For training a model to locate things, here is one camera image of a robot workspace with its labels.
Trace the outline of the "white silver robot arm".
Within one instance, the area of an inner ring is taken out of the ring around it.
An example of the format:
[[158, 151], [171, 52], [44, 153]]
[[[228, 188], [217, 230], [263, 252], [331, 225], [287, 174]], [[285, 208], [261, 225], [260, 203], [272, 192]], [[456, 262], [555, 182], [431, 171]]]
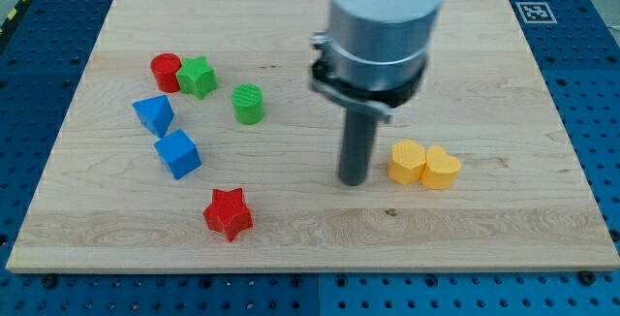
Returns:
[[311, 87], [348, 111], [390, 121], [425, 69], [433, 23], [444, 0], [328, 0], [321, 55]]

